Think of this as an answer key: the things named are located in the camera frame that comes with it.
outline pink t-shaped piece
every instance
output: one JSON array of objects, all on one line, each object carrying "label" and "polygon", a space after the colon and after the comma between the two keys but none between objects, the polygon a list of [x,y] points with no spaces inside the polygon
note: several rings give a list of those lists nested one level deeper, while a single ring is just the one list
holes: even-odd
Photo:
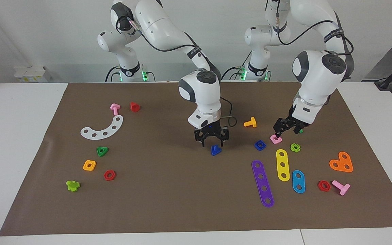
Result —
[{"label": "pink t-shaped piece", "polygon": [[118,104],[112,104],[111,106],[110,106],[110,110],[113,110],[113,113],[114,113],[114,115],[115,116],[117,116],[118,115],[118,113],[117,113],[117,110],[118,109],[120,109],[120,105],[118,105]]},{"label": "pink t-shaped piece", "polygon": [[335,185],[336,188],[340,189],[340,195],[344,196],[344,194],[347,192],[347,190],[350,188],[350,184],[342,185],[338,181],[334,180],[332,182],[333,185]]},{"label": "pink t-shaped piece", "polygon": [[277,144],[277,143],[281,143],[282,138],[281,138],[281,137],[276,137],[276,135],[274,134],[274,135],[270,136],[270,140],[271,140],[274,144]]}]

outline red hexagon nut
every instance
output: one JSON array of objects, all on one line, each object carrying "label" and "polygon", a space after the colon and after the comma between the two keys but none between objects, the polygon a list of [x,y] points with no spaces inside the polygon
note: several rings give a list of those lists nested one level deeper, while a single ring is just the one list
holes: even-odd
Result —
[{"label": "red hexagon nut", "polygon": [[331,189],[331,185],[329,184],[328,181],[320,180],[320,181],[318,182],[318,188],[319,188],[321,191],[328,192],[328,191]]},{"label": "red hexagon nut", "polygon": [[129,103],[129,108],[135,113],[140,110],[140,106],[135,102]]},{"label": "red hexagon nut", "polygon": [[114,170],[107,170],[104,174],[104,178],[107,181],[114,180],[115,177],[116,177],[116,172]]}]

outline green triangle nut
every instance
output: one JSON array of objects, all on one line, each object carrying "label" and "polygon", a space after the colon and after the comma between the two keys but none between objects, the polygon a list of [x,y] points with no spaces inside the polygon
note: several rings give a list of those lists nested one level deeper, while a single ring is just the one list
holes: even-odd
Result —
[{"label": "green triangle nut", "polygon": [[80,183],[76,181],[70,181],[70,180],[66,182],[66,185],[67,185],[67,190],[72,192],[78,191],[78,188],[81,186]]},{"label": "green triangle nut", "polygon": [[103,157],[109,151],[108,147],[98,147],[96,149],[96,153],[98,153],[99,157]]}]

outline green led light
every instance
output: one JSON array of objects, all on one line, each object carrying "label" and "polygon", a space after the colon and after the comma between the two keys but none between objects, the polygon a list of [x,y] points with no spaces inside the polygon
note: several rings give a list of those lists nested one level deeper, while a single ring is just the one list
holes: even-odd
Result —
[{"label": "green led light", "polygon": [[242,71],[242,72],[241,72],[240,79],[241,79],[242,81],[246,80],[246,75],[247,75],[247,71],[246,71],[246,70]]},{"label": "green led light", "polygon": [[143,81],[149,80],[149,77],[148,77],[148,74],[146,74],[146,71],[142,71],[142,76],[143,76]]}]

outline green plastic piece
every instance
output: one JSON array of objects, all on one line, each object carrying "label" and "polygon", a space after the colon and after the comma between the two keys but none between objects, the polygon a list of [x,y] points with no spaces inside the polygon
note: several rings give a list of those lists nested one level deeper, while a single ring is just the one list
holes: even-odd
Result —
[{"label": "green plastic piece", "polygon": [[298,145],[298,144],[295,144],[295,143],[292,143],[291,144],[291,151],[293,151],[293,152],[299,152],[300,151],[300,146]]},{"label": "green plastic piece", "polygon": [[70,180],[66,182],[66,185],[67,185],[67,190],[72,192],[78,191],[78,188],[80,187],[80,183],[76,181],[70,181]]},{"label": "green plastic piece", "polygon": [[108,147],[98,147],[96,149],[96,153],[98,153],[99,157],[103,157],[109,151]]}]

